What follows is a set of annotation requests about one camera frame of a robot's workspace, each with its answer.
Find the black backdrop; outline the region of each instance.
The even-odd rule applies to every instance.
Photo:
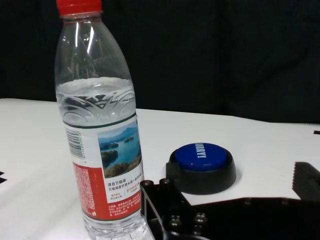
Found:
[[[319,0],[103,0],[138,108],[320,122]],[[54,0],[0,1],[0,98],[55,101]]]

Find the table surface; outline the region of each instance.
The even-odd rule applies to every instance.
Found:
[[[0,239],[88,240],[63,123],[55,102],[0,99]],[[206,142],[228,149],[233,186],[192,204],[241,197],[298,198],[295,162],[320,169],[316,124],[269,123],[233,116],[137,109],[145,179],[165,177],[171,152]]]

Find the lake image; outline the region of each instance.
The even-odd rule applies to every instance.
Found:
[[[125,174],[142,160],[137,121],[98,134],[105,178]]]

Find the bottle neck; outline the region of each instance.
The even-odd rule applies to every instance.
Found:
[[[77,14],[62,16],[62,19],[65,25],[74,24],[74,23],[101,22],[101,13],[100,12],[77,13]]]

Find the water bottle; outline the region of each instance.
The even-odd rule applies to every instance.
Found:
[[[57,0],[63,29],[55,57],[84,225],[93,240],[138,240],[144,179],[135,92],[126,60],[101,20],[101,0]]]

